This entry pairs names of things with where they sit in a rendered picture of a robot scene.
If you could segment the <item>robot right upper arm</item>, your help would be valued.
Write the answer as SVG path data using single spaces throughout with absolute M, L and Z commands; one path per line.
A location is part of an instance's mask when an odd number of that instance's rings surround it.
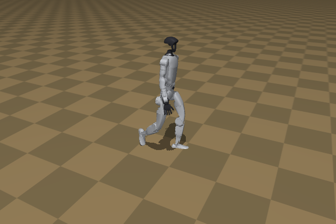
M 166 75 L 166 71 L 167 71 L 167 67 L 169 65 L 169 58 L 163 58 L 160 60 L 160 77 L 159 77 L 159 81 L 160 79 L 164 79 L 165 80 L 165 84 L 167 84 L 167 79 L 165 78 Z

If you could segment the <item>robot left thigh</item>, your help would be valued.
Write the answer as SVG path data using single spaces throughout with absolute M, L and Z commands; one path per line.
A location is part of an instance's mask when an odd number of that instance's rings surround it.
M 170 100 L 175 100 L 174 107 L 179 115 L 179 117 L 175 119 L 175 124 L 181 126 L 185 119 L 185 108 L 183 100 L 177 91 L 174 91 L 173 97 Z

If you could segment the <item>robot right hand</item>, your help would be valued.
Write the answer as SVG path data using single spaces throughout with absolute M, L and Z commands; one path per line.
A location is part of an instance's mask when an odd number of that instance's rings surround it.
M 168 98 L 167 98 L 168 99 Z M 163 100 L 163 99 L 162 99 Z M 166 111 L 166 115 L 168 115 L 168 113 L 169 113 L 169 115 L 170 115 L 170 113 L 172 114 L 172 111 L 171 111 L 171 109 L 172 110 L 174 110 L 171 106 L 170 106 L 170 104 L 169 104 L 169 99 L 168 99 L 168 102 L 165 102 L 164 103 L 164 101 L 163 101 L 163 104 L 164 104 L 164 115 L 165 115 L 165 111 Z M 167 111 L 168 111 L 168 113 L 167 113 Z

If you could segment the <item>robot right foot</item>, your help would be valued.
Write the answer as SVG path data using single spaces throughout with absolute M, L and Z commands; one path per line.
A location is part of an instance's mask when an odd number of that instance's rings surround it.
M 144 132 L 144 129 L 140 128 L 139 129 L 139 141 L 140 141 L 140 144 L 143 146 L 145 145 L 145 136 L 142 137 L 142 132 Z

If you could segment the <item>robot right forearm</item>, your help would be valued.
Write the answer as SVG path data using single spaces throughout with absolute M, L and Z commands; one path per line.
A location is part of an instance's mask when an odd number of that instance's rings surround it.
M 159 83 L 160 89 L 161 89 L 161 93 L 162 93 L 162 98 L 164 103 L 168 102 L 167 99 L 167 90 L 166 90 L 166 85 L 165 85 L 165 80 L 164 79 L 160 79 L 160 83 Z

